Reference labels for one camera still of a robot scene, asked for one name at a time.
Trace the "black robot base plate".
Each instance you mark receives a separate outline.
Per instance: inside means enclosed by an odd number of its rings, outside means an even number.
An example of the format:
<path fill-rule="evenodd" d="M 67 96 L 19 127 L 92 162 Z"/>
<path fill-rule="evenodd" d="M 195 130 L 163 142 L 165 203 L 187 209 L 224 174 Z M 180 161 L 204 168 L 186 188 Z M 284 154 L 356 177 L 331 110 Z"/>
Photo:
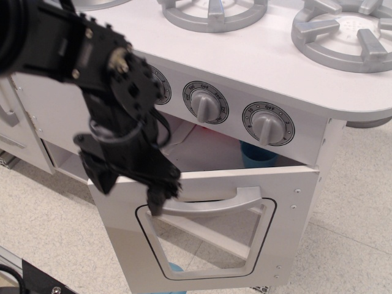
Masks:
<path fill-rule="evenodd" d="M 21 266 L 1 264 L 1 274 L 7 273 L 16 280 L 14 287 L 1 287 L 1 293 L 76 294 L 67 285 L 51 277 L 25 260 Z"/>

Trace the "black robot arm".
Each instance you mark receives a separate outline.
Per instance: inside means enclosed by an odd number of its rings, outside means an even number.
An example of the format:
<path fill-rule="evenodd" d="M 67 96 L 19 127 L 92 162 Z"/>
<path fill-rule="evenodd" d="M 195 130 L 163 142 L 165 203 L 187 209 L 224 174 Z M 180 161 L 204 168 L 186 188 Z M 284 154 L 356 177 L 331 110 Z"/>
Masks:
<path fill-rule="evenodd" d="M 145 59 L 110 25 L 76 13 L 71 1 L 1 2 L 1 75 L 15 72 L 78 86 L 90 114 L 88 134 L 74 136 L 84 170 L 108 194 L 119 176 L 147 186 L 159 216 L 180 190 L 180 170 L 162 153 L 156 110 L 161 88 Z"/>

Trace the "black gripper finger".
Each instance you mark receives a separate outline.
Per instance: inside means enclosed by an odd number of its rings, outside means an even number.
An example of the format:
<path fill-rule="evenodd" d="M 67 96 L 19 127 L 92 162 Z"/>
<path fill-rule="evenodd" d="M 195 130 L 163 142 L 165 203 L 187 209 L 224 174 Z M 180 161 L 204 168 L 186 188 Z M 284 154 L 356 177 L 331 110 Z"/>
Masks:
<path fill-rule="evenodd" d="M 176 186 L 149 186 L 147 191 L 147 204 L 153 216 L 162 214 L 166 200 L 176 197 Z"/>
<path fill-rule="evenodd" d="M 80 151 L 79 155 L 88 178 L 101 193 L 108 195 L 119 175 L 102 159 L 84 151 Z"/>

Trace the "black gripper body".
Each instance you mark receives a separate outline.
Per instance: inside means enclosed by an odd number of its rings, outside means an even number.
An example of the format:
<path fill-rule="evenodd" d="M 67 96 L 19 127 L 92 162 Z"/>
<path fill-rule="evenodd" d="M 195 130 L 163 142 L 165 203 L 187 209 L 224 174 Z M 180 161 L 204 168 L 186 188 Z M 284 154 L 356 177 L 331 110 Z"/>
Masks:
<path fill-rule="evenodd" d="M 180 170 L 160 151 L 171 138 L 168 121 L 163 116 L 132 118 L 92 118 L 89 133 L 74 136 L 80 151 L 105 161 L 119 176 L 149 186 L 181 185 Z"/>

